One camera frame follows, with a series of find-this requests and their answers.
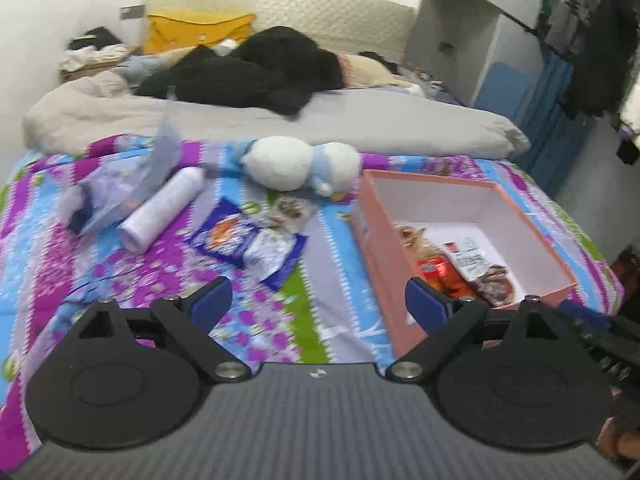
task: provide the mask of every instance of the snack package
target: snack package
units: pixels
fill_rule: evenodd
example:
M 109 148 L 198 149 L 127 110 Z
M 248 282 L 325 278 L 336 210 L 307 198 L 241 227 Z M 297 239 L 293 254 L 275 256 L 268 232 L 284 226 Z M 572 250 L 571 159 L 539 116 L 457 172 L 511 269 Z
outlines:
M 300 259 L 306 237 L 259 227 L 238 206 L 223 198 L 189 240 L 192 247 L 251 272 L 278 291 Z
M 404 246 L 414 255 L 424 280 L 450 298 L 474 298 L 476 295 L 446 255 L 424 238 L 424 231 L 425 229 L 418 230 L 407 226 L 398 228 Z
M 491 305 L 513 303 L 513 283 L 507 277 L 509 270 L 489 262 L 473 238 L 444 244 L 443 249 L 473 290 Z
M 281 225 L 291 233 L 300 233 L 315 212 L 316 206 L 311 200 L 281 196 L 265 215 L 265 220 Z

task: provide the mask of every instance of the wall switch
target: wall switch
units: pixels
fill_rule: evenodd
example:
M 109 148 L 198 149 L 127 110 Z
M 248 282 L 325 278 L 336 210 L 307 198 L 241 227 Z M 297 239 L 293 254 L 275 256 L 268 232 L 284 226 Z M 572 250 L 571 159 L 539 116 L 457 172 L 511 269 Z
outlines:
M 138 18 L 145 17 L 145 6 L 144 5 L 134 5 L 131 7 L 121 7 L 120 8 L 120 19 L 121 20 L 136 20 Z

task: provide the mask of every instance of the padded headboard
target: padded headboard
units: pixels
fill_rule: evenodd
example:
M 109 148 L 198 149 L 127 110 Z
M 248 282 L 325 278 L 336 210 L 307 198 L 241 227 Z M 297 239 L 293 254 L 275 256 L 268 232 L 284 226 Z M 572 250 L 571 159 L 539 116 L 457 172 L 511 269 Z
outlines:
M 388 60 L 404 56 L 415 9 L 388 0 L 146 0 L 146 12 L 254 12 L 254 31 L 287 25 L 323 48 L 354 54 L 372 50 Z

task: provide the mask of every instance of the purple snack wrapper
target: purple snack wrapper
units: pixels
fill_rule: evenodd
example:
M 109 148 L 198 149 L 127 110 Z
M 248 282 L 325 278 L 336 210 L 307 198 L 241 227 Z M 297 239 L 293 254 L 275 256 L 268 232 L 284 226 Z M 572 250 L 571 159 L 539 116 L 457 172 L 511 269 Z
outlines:
M 300 259 L 306 236 L 259 227 L 236 204 L 222 198 L 189 244 L 202 254 L 247 269 L 277 292 Z

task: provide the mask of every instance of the black clothing pile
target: black clothing pile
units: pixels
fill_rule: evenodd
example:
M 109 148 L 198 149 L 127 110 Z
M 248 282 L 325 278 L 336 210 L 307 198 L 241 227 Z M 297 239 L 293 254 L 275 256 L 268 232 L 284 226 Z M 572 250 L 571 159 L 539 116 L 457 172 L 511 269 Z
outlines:
M 617 111 L 637 47 L 638 20 L 630 1 L 601 0 L 560 103 L 564 113 L 574 120 L 579 112 L 602 117 Z
M 314 92 L 343 88 L 337 56 L 289 27 L 247 39 L 229 56 L 198 46 L 174 67 L 145 79 L 136 95 L 234 108 L 266 108 L 296 116 Z
M 67 50 L 78 50 L 86 46 L 94 46 L 96 50 L 102 50 L 106 46 L 123 43 L 120 38 L 108 28 L 97 27 L 86 31 L 80 38 L 75 38 L 66 46 Z

